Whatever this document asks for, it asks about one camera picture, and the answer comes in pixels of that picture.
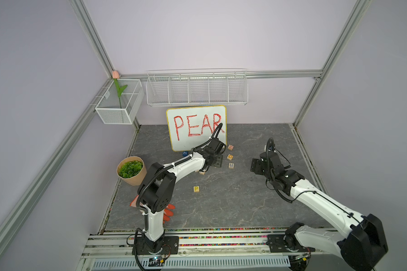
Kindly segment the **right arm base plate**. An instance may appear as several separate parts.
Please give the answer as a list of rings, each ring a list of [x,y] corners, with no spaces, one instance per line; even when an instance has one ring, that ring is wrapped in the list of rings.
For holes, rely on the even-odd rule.
[[[269,247],[271,253],[310,253],[315,251],[314,248],[301,246],[298,241],[287,237],[285,234],[269,234],[267,236],[266,245]]]

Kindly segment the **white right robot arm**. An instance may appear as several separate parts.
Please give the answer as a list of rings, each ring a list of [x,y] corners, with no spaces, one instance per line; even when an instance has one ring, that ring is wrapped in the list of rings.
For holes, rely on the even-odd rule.
[[[283,238],[269,240],[268,245],[277,244],[292,252],[314,248],[342,258],[355,271],[373,271],[388,253],[381,220],[372,214],[364,216],[331,198],[290,166],[284,166],[282,157],[274,140],[269,138],[264,152],[252,160],[251,172],[265,176],[266,183],[284,201],[299,201],[309,207],[330,223],[335,232],[296,222]]]

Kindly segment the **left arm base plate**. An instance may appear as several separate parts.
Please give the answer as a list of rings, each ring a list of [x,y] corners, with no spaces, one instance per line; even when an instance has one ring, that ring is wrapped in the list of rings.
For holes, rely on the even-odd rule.
[[[176,255],[179,249],[179,237],[163,235],[157,241],[151,241],[146,236],[138,236],[134,241],[134,248],[138,255]]]

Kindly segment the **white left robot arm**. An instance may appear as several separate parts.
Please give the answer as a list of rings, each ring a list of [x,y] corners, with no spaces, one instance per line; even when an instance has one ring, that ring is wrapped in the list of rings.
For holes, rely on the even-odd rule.
[[[153,163],[142,181],[135,200],[145,219],[144,239],[151,245],[163,239],[163,218],[170,204],[175,185],[193,172],[207,172],[210,167],[220,168],[226,144],[219,138],[223,124],[216,126],[211,137],[192,149],[190,154],[172,163]]]

